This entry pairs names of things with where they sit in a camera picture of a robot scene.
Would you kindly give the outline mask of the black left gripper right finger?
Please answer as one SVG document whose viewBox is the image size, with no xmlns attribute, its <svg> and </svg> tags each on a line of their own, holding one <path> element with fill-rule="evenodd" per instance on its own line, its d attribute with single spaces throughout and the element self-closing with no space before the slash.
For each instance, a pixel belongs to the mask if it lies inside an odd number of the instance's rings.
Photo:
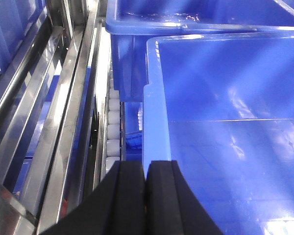
<svg viewBox="0 0 294 235">
<path fill-rule="evenodd" d="M 153 161 L 147 173 L 149 235 L 221 235 L 184 179 L 177 161 Z"/>
</svg>

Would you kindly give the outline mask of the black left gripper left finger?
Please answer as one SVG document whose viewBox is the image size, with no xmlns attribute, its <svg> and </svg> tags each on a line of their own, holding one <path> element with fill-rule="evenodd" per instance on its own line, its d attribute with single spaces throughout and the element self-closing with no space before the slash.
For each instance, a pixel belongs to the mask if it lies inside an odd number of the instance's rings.
<svg viewBox="0 0 294 235">
<path fill-rule="evenodd" d="M 144 235 L 145 177 L 138 161 L 116 161 L 76 209 L 45 235 Z"/>
</svg>

